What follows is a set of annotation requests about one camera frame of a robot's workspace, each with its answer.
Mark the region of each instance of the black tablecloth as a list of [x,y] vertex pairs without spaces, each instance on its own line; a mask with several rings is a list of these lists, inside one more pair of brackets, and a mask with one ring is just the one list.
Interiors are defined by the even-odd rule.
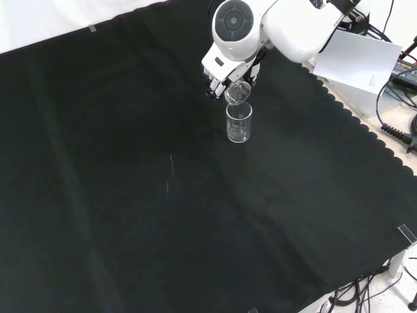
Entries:
[[407,247],[412,172],[278,51],[228,141],[207,7],[0,55],[0,312],[298,312]]

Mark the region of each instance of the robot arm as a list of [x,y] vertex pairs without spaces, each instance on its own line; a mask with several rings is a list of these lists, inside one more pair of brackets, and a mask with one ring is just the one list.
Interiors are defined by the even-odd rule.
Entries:
[[214,14],[214,44],[203,58],[208,93],[220,98],[245,75],[254,83],[261,48],[274,46],[294,62],[318,54],[340,21],[360,0],[329,0],[316,8],[310,0],[227,0]]

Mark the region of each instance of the black cable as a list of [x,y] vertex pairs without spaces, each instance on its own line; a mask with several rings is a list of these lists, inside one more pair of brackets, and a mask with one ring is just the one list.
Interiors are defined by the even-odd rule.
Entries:
[[[338,290],[336,290],[335,292],[334,292],[334,298],[335,299],[337,299],[338,298]],[[333,309],[334,309],[334,302],[332,303],[332,306],[330,307],[330,309],[329,309],[329,311],[327,312],[327,313],[332,313],[333,312]]]
[[404,102],[406,105],[410,106],[411,108],[417,108],[416,104],[413,100],[411,100],[412,103],[408,103],[403,97],[401,97],[395,90],[393,90],[390,86],[388,86],[388,89],[391,90],[391,92],[402,102]]
[[396,99],[397,101],[401,101],[401,99],[398,99],[395,95],[392,95],[391,93],[389,93],[387,90],[385,90],[385,93],[390,96],[393,99]]
[[410,57],[411,59],[415,60],[417,62],[417,57],[413,57],[411,54],[401,51],[402,54],[405,54],[407,57]]
[[373,295],[371,297],[369,297],[368,299],[366,299],[365,301],[371,300],[372,298],[377,297],[378,295],[382,295],[384,292],[386,292],[387,290],[389,290],[390,288],[394,287],[396,284],[399,283],[399,281],[403,278],[403,273],[401,273],[401,276],[398,278],[398,280],[396,282],[394,282],[393,284],[389,285],[387,288],[385,288],[384,290],[382,290],[381,292],[378,292],[376,295]]
[[389,39],[382,31],[377,29],[374,25],[369,25],[369,30],[375,33],[376,35],[381,37],[381,40],[385,40],[387,42],[392,42],[391,39]]
[[371,300],[369,300],[369,286],[367,287],[367,313],[371,313]]
[[411,277],[412,279],[414,279],[415,281],[417,281],[417,278],[416,278],[416,277],[414,277],[414,276],[410,273],[410,271],[409,271],[406,267],[404,267],[404,271],[406,271],[406,272],[407,272],[407,274],[408,274],[408,275],[410,275],[410,277]]
[[343,291],[343,290],[345,290],[345,289],[347,289],[347,288],[349,288],[349,290],[350,289],[352,289],[352,287],[353,287],[353,282],[351,282],[350,284],[347,284],[346,286],[344,286],[344,287],[342,287],[342,288],[339,288],[339,292],[341,292],[341,291]]
[[366,32],[366,34],[374,39],[380,40],[378,37],[372,35],[369,31]]
[[[354,291],[354,295],[352,299],[349,300],[341,300],[341,298],[352,288],[354,287],[355,291]],[[355,302],[356,298],[358,297],[358,290],[359,290],[359,283],[358,280],[355,280],[352,284],[348,285],[348,288],[344,287],[341,289],[338,289],[338,292],[340,292],[343,289],[347,289],[345,290],[345,292],[343,292],[339,297],[335,298],[335,297],[330,297],[329,301],[330,303],[336,305],[336,306],[349,306],[352,303]]]
[[365,285],[365,287],[364,287],[364,289],[360,292],[360,294],[359,294],[359,296],[361,296],[362,295],[362,293],[364,293],[364,296],[362,297],[362,302],[360,303],[360,306],[359,306],[359,308],[358,307],[356,307],[356,310],[355,310],[355,313],[362,313],[362,307],[363,307],[363,305],[364,305],[364,302],[365,302],[365,297],[366,297],[366,290],[369,288],[369,286],[371,285],[371,283],[372,283],[372,280],[375,278],[375,276],[376,275],[373,275],[371,278],[367,278],[367,283],[366,283],[366,285]]
[[417,104],[413,101],[413,99],[411,98],[411,96],[409,95],[409,93],[407,92],[407,88],[404,87],[404,95],[406,96],[407,99],[410,100],[410,102],[412,103],[412,105],[417,108]]
[[392,8],[393,7],[394,7],[394,0],[392,0],[392,2],[391,2],[390,13],[389,13],[389,15],[388,15],[388,17],[386,19],[385,26],[384,26],[384,31],[382,32],[383,34],[385,34],[386,26],[388,25],[388,21],[390,20],[391,13],[392,13]]
[[381,125],[382,126],[384,126],[385,125],[385,123],[382,121],[382,119],[381,119],[381,117],[379,116],[379,110],[378,110],[378,103],[379,103],[379,99],[380,99],[380,97],[381,97],[381,95],[382,95],[382,92],[384,91],[384,89],[385,89],[385,87],[386,86],[388,86],[388,84],[390,83],[390,82],[392,82],[394,79],[396,79],[396,78],[398,78],[398,77],[400,77],[400,75],[404,75],[404,74],[407,74],[407,73],[411,73],[411,72],[414,72],[415,70],[417,70],[417,69],[415,69],[415,68],[412,68],[411,70],[404,70],[403,72],[400,72],[400,73],[398,73],[398,74],[396,74],[396,75],[394,75],[394,76],[392,76],[384,85],[383,85],[383,87],[381,88],[381,90],[379,91],[379,94],[378,94],[378,97],[377,97],[377,103],[376,103],[376,108],[375,108],[375,111],[377,112],[377,117],[378,117],[378,120],[379,120],[379,122],[381,123]]

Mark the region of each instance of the clear plastic cup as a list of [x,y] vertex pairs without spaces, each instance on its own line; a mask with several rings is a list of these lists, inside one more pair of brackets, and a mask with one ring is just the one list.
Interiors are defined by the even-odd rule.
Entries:
[[231,142],[242,143],[250,138],[252,126],[252,107],[247,102],[236,105],[229,104],[226,108],[227,137]]
[[244,80],[238,80],[232,83],[225,91],[224,97],[227,103],[232,105],[245,102],[250,96],[251,87],[248,82]]

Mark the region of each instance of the white wall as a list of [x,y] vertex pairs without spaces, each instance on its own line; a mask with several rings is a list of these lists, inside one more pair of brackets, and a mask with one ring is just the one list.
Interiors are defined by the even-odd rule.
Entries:
[[[371,4],[371,24],[383,31],[386,18],[390,12],[392,0],[373,0]],[[394,44],[407,49],[417,36],[417,0],[395,0],[390,21],[385,35]],[[417,57],[417,48],[411,53]],[[410,58],[405,61],[414,63]]]

